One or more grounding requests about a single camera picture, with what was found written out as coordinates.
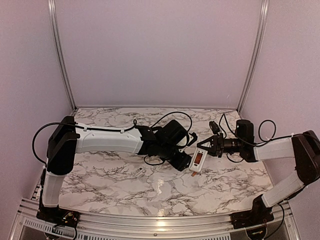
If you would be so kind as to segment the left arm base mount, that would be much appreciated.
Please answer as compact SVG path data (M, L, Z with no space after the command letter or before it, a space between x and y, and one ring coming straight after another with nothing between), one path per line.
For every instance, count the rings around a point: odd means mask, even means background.
M78 211L57 207L40 206L36 217L45 222L58 226L76 228L79 222L80 213Z

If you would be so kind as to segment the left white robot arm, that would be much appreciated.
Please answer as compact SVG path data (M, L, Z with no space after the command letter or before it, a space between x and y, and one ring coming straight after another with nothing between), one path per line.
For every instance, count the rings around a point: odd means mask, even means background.
M65 176L73 169L76 154L124 152L156 156L181 172L192 159L184 149L198 139L196 133L185 129L177 120L171 120L163 127L135 123L129 128L106 128L76 123L73 116L66 116L55 125L57 127L48 140L40 194L43 213L53 223L63 219L63 211L58 208L60 190Z

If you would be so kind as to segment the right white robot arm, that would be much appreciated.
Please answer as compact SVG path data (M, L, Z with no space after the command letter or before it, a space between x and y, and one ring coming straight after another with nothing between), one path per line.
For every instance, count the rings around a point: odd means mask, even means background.
M247 214L252 224L260 223L267 216L267 210L320 178L320 140L312 130L256 143L254 125L249 120L236 121L233 138L220 133L214 121L209 126L213 136L197 144L189 167L193 172L201 171L208 155L220 158L223 154L238 153L247 163L287 158L295 161L295 169L286 179L253 200Z

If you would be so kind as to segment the white remote control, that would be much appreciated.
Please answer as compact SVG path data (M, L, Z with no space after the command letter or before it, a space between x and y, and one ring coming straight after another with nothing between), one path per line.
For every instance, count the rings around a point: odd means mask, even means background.
M204 165L204 162L206 160L208 151L201 149L201 148L196 148L195 152L191 158L191 162L189 165L189 170L192 172L199 173Z

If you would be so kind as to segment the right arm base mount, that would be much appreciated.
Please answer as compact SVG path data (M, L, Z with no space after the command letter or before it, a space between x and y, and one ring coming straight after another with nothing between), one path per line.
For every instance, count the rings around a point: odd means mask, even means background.
M266 224L273 221L272 207L267 207L262 199L262 194L252 202L250 210L235 212L230 215L231 224L234 229L252 227L259 224Z

